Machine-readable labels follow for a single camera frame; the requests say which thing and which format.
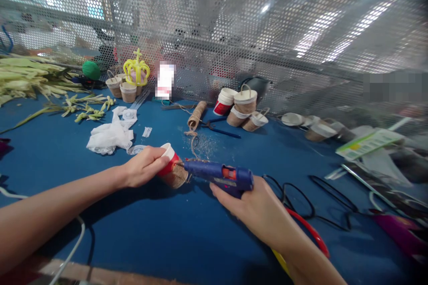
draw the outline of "crumpled paper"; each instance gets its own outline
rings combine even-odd
[[[137,114],[127,112],[126,120],[120,120],[119,116],[127,110],[127,107],[123,106],[113,109],[111,123],[94,128],[86,148],[102,155],[113,154],[116,147],[128,151],[132,146],[131,140],[134,138],[134,131],[129,128],[137,121]]]
[[[150,136],[150,133],[152,132],[152,127],[145,127],[143,137]]]

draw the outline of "perforated metal sheet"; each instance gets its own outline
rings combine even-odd
[[[355,120],[361,110],[385,118],[385,113],[405,108],[392,104],[385,109],[364,101],[362,73],[426,70],[426,3],[0,0],[0,17],[21,51],[52,47],[77,59],[76,52],[109,52],[112,46],[123,62],[140,47],[152,69],[159,60],[176,62],[178,96],[213,101],[223,86],[237,86],[246,76],[259,75],[272,81],[259,108],[268,106],[274,114],[341,110]],[[154,79],[150,77],[151,88]],[[424,103],[416,104],[426,113]],[[397,119],[387,117],[383,123],[388,126]],[[417,128],[424,130],[426,125],[422,122]]]

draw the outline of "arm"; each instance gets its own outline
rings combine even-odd
[[[234,198],[210,184],[219,202],[262,242],[279,252],[296,284],[346,284],[330,261],[299,228],[263,178],[254,177],[253,191]]]
[[[146,147],[112,167],[0,208],[0,275],[21,263],[93,203],[126,187],[147,183],[164,168],[163,148]]]

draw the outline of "blue tablecloth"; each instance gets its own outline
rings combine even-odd
[[[43,102],[44,98],[40,98],[5,104],[0,109],[0,130],[41,109]],[[188,129],[188,117],[182,110],[161,111],[160,103],[145,102],[132,127],[135,144],[160,146],[170,142],[182,159],[193,158],[190,138],[183,134]],[[215,117],[208,110],[204,119]],[[76,124],[74,119],[74,115],[62,118],[44,114],[3,134],[3,138],[11,139],[14,149],[0,160],[3,181],[6,178],[2,185],[18,194],[34,195],[130,159],[123,149],[106,156],[86,149],[90,131],[100,123]],[[111,112],[104,121],[111,121]],[[199,128],[196,150],[201,158],[248,167],[256,175],[269,174],[280,183],[294,183],[311,199],[318,214],[344,223],[346,209],[308,178],[323,177],[338,168],[341,158],[335,155],[333,142],[309,142],[303,131],[273,118],[254,133],[226,122],[216,126],[240,134],[242,139]],[[148,138],[142,137],[144,127],[153,128]],[[332,183],[360,210],[370,208],[367,190],[352,177],[344,176]],[[297,194],[291,194],[292,200],[298,200],[294,196]],[[13,201],[0,195],[0,206]],[[193,284],[290,282],[271,250],[225,210],[212,196],[208,184],[201,181],[171,190],[155,178],[141,188],[106,197],[82,217],[88,229],[73,257],[81,264]],[[351,220],[351,232],[337,230],[318,219],[310,221],[345,280],[349,284],[376,285],[407,282],[414,271],[413,262],[370,217],[353,216]],[[79,231],[77,221],[71,222],[40,253],[65,259]]]

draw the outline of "hot glue gun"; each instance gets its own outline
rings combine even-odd
[[[253,190],[253,173],[249,169],[234,168],[220,163],[200,160],[186,160],[182,166],[193,176],[216,184],[236,198],[241,198],[244,191]]]

